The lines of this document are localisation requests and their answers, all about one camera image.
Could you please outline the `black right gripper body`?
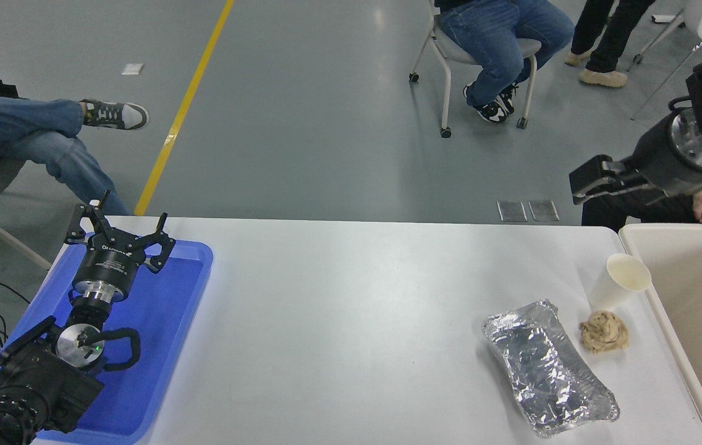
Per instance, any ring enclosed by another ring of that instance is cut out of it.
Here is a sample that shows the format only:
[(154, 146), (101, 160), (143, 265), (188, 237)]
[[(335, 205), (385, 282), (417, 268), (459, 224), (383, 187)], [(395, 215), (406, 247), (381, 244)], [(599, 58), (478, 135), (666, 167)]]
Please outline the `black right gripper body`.
[(666, 197), (702, 189), (702, 135), (693, 116), (666, 116), (637, 142), (632, 154), (637, 172)]

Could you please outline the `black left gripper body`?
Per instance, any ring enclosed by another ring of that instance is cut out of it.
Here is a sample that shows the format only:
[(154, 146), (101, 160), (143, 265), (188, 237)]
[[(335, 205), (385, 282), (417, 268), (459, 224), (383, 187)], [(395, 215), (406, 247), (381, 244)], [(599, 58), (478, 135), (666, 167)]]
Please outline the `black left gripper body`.
[(144, 261), (143, 247), (131, 248), (127, 240), (111, 245), (105, 235), (91, 236), (77, 270), (77, 290), (86, 291), (91, 285), (103, 282), (116, 291), (129, 291)]

